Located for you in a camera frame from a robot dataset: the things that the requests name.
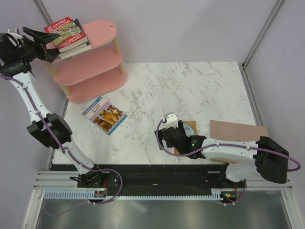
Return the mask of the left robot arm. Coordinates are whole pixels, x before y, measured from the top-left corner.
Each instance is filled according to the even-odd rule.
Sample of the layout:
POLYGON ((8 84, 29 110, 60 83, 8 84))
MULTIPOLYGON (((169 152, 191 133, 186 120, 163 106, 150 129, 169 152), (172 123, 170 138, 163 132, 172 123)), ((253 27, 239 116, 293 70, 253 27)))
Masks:
POLYGON ((38 58, 52 63, 59 51, 56 48, 48 49, 47 44, 59 35, 27 27, 22 30, 32 39, 21 36, 18 30, 0 35, 0 76, 17 89, 27 107, 31 121, 28 132, 45 147, 61 150, 74 164, 79 174, 71 177, 71 180, 76 181, 78 187, 103 186, 105 177, 98 166, 75 144, 67 122, 56 113, 51 113, 43 104, 33 82, 31 62, 38 58))

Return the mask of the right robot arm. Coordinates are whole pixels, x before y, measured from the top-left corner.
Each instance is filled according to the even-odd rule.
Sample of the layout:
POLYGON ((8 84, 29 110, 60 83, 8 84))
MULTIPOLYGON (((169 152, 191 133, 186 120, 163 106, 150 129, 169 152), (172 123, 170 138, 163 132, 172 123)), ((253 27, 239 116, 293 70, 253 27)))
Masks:
POLYGON ((218 176, 222 187, 228 188, 244 179, 264 178, 284 184, 288 172, 288 151, 269 137, 258 141, 230 142, 200 135, 187 136, 180 128, 155 131, 160 149, 175 148, 190 159, 217 159, 225 171, 218 176))

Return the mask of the red Treehouse book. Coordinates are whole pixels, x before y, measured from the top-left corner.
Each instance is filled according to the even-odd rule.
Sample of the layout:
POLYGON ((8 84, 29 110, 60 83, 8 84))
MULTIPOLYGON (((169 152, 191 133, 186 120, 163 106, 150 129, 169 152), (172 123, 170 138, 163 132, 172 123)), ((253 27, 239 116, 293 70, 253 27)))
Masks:
POLYGON ((70 17, 61 19, 44 28, 47 33, 59 35, 53 41, 54 46, 60 53, 69 51, 88 41, 85 33, 70 17))

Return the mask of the Nineteen Eighty-Four blue book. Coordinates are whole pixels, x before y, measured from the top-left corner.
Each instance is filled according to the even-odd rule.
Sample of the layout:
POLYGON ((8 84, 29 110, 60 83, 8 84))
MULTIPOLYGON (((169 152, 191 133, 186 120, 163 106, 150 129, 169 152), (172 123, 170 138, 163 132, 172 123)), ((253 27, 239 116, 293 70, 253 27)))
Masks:
POLYGON ((79 49, 79 50, 76 50, 76 51, 73 51, 73 52, 70 52, 70 51, 68 51, 68 52, 65 52, 65 53, 61 53, 60 55, 59 55, 59 57, 60 57, 60 59, 66 59, 66 58, 70 58, 70 57, 72 57, 72 56, 74 56, 74 55, 77 55, 77 54, 80 54, 80 53, 82 53, 82 52, 86 52, 86 51, 88 51, 88 50, 90 50, 90 49, 92 49, 92 46, 91 45, 88 45, 88 46, 86 46, 86 47, 83 47, 83 48, 81 48, 81 49, 79 49))

